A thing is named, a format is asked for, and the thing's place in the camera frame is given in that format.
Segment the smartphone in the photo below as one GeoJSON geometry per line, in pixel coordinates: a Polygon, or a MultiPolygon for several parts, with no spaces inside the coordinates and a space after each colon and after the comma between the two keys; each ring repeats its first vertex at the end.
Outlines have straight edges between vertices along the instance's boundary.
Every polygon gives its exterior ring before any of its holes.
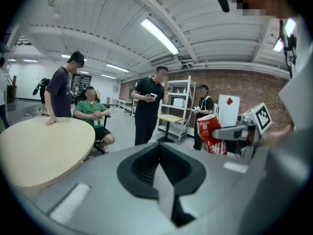
{"type": "Polygon", "coordinates": [[[150,93],[149,97],[153,97],[154,99],[156,99],[157,98],[157,94],[150,93]]]}

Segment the red and white bag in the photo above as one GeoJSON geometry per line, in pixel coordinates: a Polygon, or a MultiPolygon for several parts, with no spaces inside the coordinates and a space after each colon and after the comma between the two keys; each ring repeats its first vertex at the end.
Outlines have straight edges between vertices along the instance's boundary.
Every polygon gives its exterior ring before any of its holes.
{"type": "Polygon", "coordinates": [[[212,137],[213,130],[221,129],[221,125],[213,114],[197,119],[197,129],[200,138],[206,144],[207,152],[227,155],[226,143],[212,137]]]}

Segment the red diamond symbol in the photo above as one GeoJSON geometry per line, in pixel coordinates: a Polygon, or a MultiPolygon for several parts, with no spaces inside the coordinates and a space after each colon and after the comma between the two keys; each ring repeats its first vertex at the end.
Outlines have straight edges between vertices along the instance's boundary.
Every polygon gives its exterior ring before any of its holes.
{"type": "Polygon", "coordinates": [[[231,99],[231,98],[229,98],[228,100],[227,100],[227,104],[228,105],[231,105],[233,103],[233,100],[231,99]]]}

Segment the round table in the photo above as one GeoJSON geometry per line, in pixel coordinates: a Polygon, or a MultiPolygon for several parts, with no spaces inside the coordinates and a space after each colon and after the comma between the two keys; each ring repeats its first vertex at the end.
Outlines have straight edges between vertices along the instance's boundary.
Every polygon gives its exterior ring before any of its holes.
{"type": "Polygon", "coordinates": [[[43,188],[73,171],[91,151],[95,133],[88,123],[67,117],[46,126],[39,117],[17,123],[0,135],[0,162],[9,182],[43,188]]]}

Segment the ceiling light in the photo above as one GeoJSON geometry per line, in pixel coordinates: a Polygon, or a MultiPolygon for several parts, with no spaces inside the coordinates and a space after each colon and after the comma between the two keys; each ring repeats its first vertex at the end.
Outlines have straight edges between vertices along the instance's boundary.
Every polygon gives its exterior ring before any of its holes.
{"type": "Polygon", "coordinates": [[[281,40],[278,40],[273,50],[280,52],[282,49],[283,49],[283,42],[281,40]]]}
{"type": "Polygon", "coordinates": [[[120,71],[123,71],[123,72],[129,72],[129,70],[126,70],[126,69],[122,69],[122,68],[119,68],[119,67],[116,67],[114,65],[109,65],[107,64],[108,67],[111,67],[111,68],[114,68],[114,69],[117,69],[117,70],[120,70],[120,71]]]}
{"type": "Polygon", "coordinates": [[[106,75],[102,75],[101,76],[105,76],[105,77],[108,77],[108,78],[113,78],[113,79],[116,79],[116,77],[112,77],[112,76],[106,76],[106,75]]]}
{"type": "Polygon", "coordinates": [[[30,62],[30,63],[37,63],[38,62],[38,60],[34,60],[34,59],[23,59],[23,61],[30,62]]]}
{"type": "Polygon", "coordinates": [[[62,54],[61,56],[62,56],[62,57],[65,57],[65,58],[70,58],[70,55],[66,55],[66,54],[62,54]]]}
{"type": "Polygon", "coordinates": [[[148,18],[141,22],[141,25],[145,27],[148,31],[150,31],[156,38],[160,40],[161,43],[168,48],[168,50],[173,54],[177,55],[179,50],[172,43],[172,41],[148,18]]]}
{"type": "Polygon", "coordinates": [[[287,20],[286,25],[285,25],[285,29],[286,29],[288,37],[290,37],[290,35],[292,34],[294,28],[295,28],[295,21],[293,19],[289,18],[287,20]]]}

